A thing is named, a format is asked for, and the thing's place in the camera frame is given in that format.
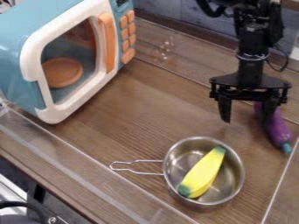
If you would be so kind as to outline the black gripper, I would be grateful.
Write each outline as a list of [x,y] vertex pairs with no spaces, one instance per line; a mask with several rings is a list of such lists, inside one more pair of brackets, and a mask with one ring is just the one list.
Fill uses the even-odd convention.
[[231,101],[262,102],[261,122],[266,128],[277,107],[287,102],[291,83],[265,73],[265,58],[238,58],[238,71],[210,79],[210,98],[219,102],[221,119],[229,123]]

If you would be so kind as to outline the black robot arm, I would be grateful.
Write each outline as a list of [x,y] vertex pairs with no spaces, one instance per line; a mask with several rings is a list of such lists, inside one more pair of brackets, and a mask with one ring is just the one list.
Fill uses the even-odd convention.
[[269,49],[283,37],[282,4],[275,0],[238,0],[234,8],[239,38],[238,71],[210,79],[210,97],[219,103],[221,119],[229,123],[234,100],[261,102],[261,122],[266,127],[277,108],[287,102],[291,83],[265,73]]

